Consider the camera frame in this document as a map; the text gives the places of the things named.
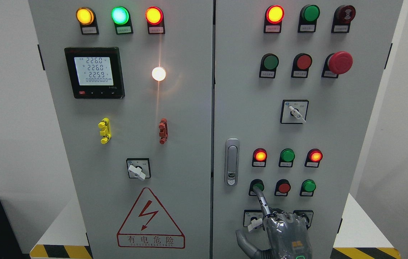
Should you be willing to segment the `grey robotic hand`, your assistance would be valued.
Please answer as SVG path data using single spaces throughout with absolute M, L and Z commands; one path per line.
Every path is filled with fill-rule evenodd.
M 263 226 L 270 249 L 260 250 L 250 243 L 242 230 L 236 231 L 237 244 L 250 259 L 312 259 L 313 251 L 305 216 L 272 212 L 265 196 L 253 187 L 263 212 Z

